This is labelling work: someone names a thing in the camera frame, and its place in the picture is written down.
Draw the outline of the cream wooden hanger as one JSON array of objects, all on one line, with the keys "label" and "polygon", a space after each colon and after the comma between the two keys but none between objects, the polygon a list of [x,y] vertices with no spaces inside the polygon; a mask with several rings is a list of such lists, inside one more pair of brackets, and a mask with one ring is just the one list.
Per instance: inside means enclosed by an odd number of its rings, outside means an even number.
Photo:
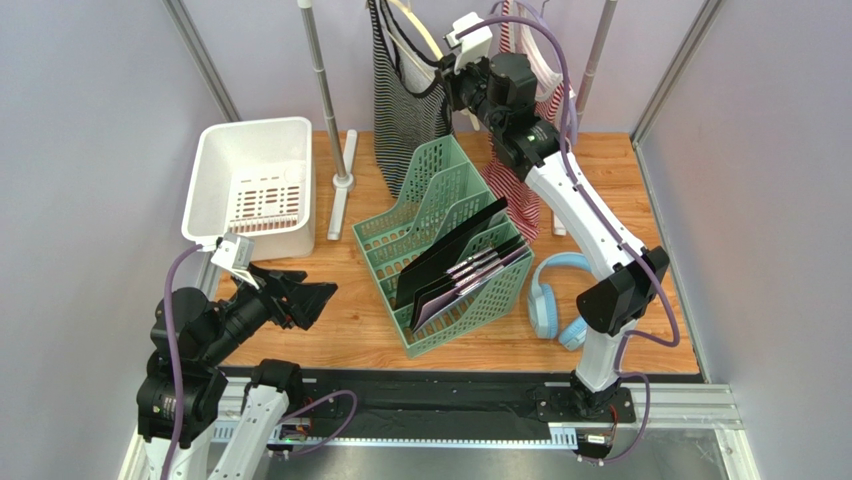
[{"label": "cream wooden hanger", "polygon": [[393,70],[403,88],[416,99],[436,99],[443,93],[435,74],[444,52],[435,36],[414,12],[412,1],[387,1],[385,13],[385,37],[390,41],[388,49],[393,51]]}]

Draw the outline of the black white striped tank top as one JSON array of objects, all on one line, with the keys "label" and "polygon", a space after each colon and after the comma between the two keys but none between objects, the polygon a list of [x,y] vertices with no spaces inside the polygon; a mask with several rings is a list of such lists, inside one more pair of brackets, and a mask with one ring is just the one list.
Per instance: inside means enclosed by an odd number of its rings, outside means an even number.
[{"label": "black white striped tank top", "polygon": [[414,151],[453,133],[438,61],[415,46],[387,1],[368,1],[374,153],[390,195],[401,193]]}]

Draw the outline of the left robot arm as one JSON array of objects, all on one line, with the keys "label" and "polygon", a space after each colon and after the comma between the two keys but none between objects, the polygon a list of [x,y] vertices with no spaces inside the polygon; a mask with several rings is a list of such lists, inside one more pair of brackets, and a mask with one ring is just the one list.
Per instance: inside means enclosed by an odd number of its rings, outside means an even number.
[{"label": "left robot arm", "polygon": [[[250,265],[250,281],[213,301],[195,287],[167,290],[155,308],[155,346],[137,394],[138,433],[152,479],[205,479],[219,403],[228,384],[222,362],[262,326],[310,329],[336,293],[334,282],[307,282],[304,271]],[[255,471],[276,423],[301,412],[301,367],[265,359],[244,389],[241,416],[214,479],[247,479]]]}]

